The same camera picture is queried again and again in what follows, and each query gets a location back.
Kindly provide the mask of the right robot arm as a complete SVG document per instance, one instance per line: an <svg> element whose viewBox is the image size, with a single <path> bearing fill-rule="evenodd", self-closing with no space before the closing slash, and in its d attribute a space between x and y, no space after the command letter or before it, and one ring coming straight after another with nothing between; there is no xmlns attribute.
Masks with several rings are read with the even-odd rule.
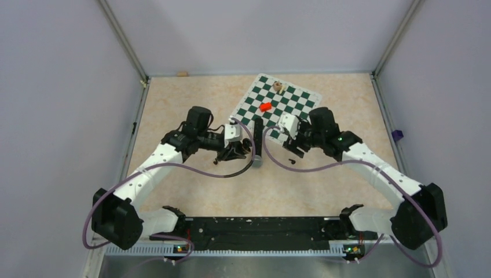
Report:
<svg viewBox="0 0 491 278"><path fill-rule="evenodd" d="M341 131L327 107L310 111L308 119L281 115L279 128L287 136L285 149L300 158L312 148L321 149L358 173L392 205L391 209L379 209L355 204L343 209L339 230L344 237L383 233L415 250L448 226L444 194L438 185L423 185L386 163L359 136Z"/></svg>

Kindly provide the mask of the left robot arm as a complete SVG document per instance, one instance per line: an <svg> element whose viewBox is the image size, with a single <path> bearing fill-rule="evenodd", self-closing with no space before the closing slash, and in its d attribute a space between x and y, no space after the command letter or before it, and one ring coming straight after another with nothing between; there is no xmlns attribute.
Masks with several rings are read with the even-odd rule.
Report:
<svg viewBox="0 0 491 278"><path fill-rule="evenodd" d="M257 145L253 132L236 118L222 126L222 131L211 129L212 112L193 106L177 129L168 132L156 149L132 174L109 190L99 189L93 196L93 207L83 231L91 229L108 242L127 250L142 237L168 235L183 237L185 223L177 209L162 207L141 213L139 209L150 193L176 168L190 170L212 178L232 178L247 171L253 164ZM232 174L211 174L185 165L199 150L214 151L215 162L246 159L246 166Z"/></svg>

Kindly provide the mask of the black earbud case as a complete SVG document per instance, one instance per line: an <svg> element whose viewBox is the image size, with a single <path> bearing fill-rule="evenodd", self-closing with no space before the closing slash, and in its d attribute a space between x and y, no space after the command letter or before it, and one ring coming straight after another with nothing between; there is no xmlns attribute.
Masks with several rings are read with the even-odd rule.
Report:
<svg viewBox="0 0 491 278"><path fill-rule="evenodd" d="M243 139L240 145L240 152L243 155L246 155L251 153L251 150L252 150L252 141L248 138Z"/></svg>

